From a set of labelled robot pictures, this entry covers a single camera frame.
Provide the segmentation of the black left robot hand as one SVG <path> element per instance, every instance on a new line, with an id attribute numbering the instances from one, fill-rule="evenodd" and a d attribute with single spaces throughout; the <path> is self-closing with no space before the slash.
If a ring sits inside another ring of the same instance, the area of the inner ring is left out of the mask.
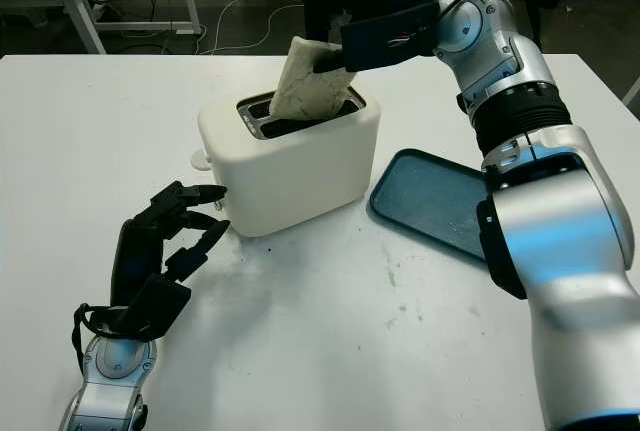
<path id="1" fill-rule="evenodd" d="M 112 268 L 110 304 L 129 305 L 152 275 L 183 282 L 204 264 L 230 222 L 193 208 L 218 202 L 226 192 L 220 185 L 185 186 L 174 181 L 153 196 L 147 208 L 125 221 Z M 164 243 L 184 229 L 203 234 L 192 247 L 165 258 Z"/>

